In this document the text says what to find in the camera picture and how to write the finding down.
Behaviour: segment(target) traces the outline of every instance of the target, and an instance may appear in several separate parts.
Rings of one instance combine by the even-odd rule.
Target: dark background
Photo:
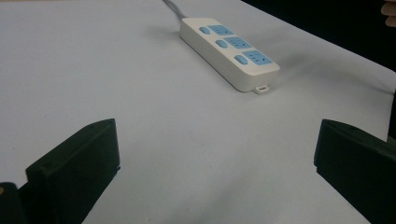
[[[242,0],[282,21],[396,71],[396,28],[383,0]]]

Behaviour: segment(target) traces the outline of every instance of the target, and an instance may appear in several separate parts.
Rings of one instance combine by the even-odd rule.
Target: power cord
[[[168,5],[173,11],[175,11],[177,17],[182,20],[184,18],[187,18],[186,15],[183,14],[183,12],[181,12],[180,8],[171,0],[163,0],[166,5]]]

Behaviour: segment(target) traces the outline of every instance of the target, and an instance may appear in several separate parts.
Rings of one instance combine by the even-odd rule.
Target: power strip
[[[180,37],[239,91],[267,92],[279,66],[211,18],[183,18]]]

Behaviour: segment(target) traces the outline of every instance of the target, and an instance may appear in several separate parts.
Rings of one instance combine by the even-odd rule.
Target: white table
[[[0,4],[0,181],[115,118],[121,170],[84,223],[368,223],[316,173],[322,119],[387,138],[396,75],[238,0],[175,0],[281,66],[234,89],[161,1]]]

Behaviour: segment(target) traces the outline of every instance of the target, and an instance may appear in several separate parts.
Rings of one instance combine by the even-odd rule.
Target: electrical outlet
[[[236,49],[249,49],[251,46],[244,39],[240,37],[226,37],[224,38],[228,43],[230,43]]]
[[[223,25],[209,25],[207,27],[209,27],[217,35],[233,35],[233,32]]]
[[[242,53],[245,54],[245,56],[247,56],[251,61],[253,61],[257,65],[265,65],[267,63],[272,62],[269,58],[267,58],[258,50],[245,51]]]
[[[214,19],[182,19],[180,37],[239,91],[263,94],[279,71],[276,63]]]

